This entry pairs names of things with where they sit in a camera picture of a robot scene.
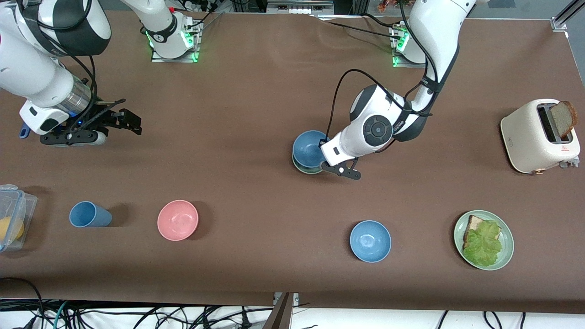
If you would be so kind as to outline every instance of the teal cable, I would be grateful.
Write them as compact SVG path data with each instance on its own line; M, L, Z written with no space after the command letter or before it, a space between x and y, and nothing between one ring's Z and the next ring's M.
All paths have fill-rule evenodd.
M65 308L65 304L67 304L67 300L63 302L63 304L61 304L61 306L59 307L59 311L57 311L57 314L55 315L55 322L53 323L53 329L57 329L57 322L59 321L59 317L61 316L61 312L63 311L63 308Z

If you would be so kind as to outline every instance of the brown tabletop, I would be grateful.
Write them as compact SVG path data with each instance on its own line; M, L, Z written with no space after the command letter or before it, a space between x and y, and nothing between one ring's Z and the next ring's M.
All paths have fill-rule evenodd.
M205 29L199 63L163 64L150 62L132 12L108 17L112 41L95 58L99 94L126 98L143 135L113 129L104 146L61 149L36 135L20 140L23 99L2 92L0 181L39 198L24 250L0 256L2 276L55 299L271 304L273 292L292 291L312 307L585 310L585 169L516 173L498 130L537 98L585 108L567 39L548 21L467 20L422 135L363 157L353 181L301 174L291 148L301 132L325 130L347 69L399 94L416 84L422 70L392 68L383 37L305 15L223 15ZM346 79L333 132L369 84ZM585 124L576 129L585 136ZM200 215L181 242L156 227L175 199ZM112 227L72 227L69 210L82 200L109 209ZM455 221L473 209L498 214L514 234L501 270L475 269L455 250ZM362 220L390 231L380 263L349 249ZM16 284L0 294L33 297Z

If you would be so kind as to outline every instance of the light green plate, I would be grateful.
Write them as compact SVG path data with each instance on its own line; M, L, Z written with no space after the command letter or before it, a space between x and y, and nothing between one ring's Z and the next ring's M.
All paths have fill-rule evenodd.
M495 262L494 265L491 266L479 266L471 263L470 261L463 256L463 236L465 235L465 230L467 229L467 224L469 223L469 216L475 215L482 220L486 221L496 221L498 226L502 229L500 237L500 243L502 243L502 250L498 253L498 260ZM512 232L510 232L510 228L508 225L504 223L504 221L496 216L495 214L490 213L489 211L485 210L472 210L469 211L463 216L459 218L457 224L455 224L455 232L453 233L453 237L455 239L455 247L457 247L457 251L466 262L470 263L471 265L477 267L478 269L482 270L499 270L506 266L510 259L512 259L512 255L514 254L514 238L512 237Z
M292 163L294 164L294 166L301 172L301 173L305 173L308 175L314 175L314 174L318 174L320 172L322 172L323 170L319 167L317 168L309 168L309 167L305 167L302 164L298 163L298 161L294 158L294 155L292 157Z

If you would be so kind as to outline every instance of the green lettuce leaf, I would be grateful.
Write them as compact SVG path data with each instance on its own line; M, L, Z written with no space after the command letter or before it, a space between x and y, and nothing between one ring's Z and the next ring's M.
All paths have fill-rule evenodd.
M496 239L500 231L496 221L483 221L477 229L470 229L467 233L469 246L463 250L463 256L475 265L494 265L502 250L502 243Z

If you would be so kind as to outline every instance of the toaster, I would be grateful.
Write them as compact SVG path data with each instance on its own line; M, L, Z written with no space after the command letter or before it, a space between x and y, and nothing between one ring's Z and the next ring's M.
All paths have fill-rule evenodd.
M577 167L579 140L574 129L561 138L550 109L559 101L531 101L502 119L500 129L512 167L525 174L542 173L560 165Z

